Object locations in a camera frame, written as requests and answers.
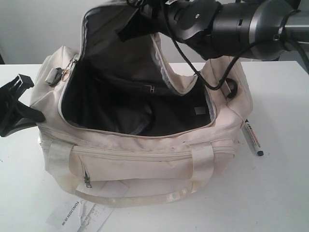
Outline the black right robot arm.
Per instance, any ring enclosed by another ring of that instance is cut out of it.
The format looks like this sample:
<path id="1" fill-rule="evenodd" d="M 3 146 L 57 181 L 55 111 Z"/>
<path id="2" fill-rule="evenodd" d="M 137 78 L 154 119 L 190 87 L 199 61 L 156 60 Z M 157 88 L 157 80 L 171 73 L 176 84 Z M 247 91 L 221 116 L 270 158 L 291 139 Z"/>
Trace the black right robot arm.
<path id="1" fill-rule="evenodd" d="M 118 31 L 122 41 L 162 33 L 203 59 L 240 56 L 272 60 L 292 43 L 309 50 L 309 14 L 289 0 L 144 0 Z"/>

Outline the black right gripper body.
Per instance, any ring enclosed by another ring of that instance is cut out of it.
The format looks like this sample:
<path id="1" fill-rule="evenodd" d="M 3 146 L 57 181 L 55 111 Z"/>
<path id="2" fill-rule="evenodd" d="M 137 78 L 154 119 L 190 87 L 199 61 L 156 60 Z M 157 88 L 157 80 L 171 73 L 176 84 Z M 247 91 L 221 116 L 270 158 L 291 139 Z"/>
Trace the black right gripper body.
<path id="1" fill-rule="evenodd" d="M 142 24 L 147 21 L 160 26 L 174 26 L 173 17 L 169 14 L 172 0 L 126 0 L 127 6 L 134 9 L 126 26 Z"/>

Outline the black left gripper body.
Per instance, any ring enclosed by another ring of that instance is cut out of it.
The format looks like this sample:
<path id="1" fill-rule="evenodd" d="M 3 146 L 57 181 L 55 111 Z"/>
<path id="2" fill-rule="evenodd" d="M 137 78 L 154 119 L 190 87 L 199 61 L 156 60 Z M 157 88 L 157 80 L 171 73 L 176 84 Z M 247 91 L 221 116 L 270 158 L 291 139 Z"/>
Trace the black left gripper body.
<path id="1" fill-rule="evenodd" d="M 0 88 L 0 136 L 7 137 L 22 128 L 18 125 L 21 117 L 17 115 L 16 106 L 21 85 L 6 84 Z"/>

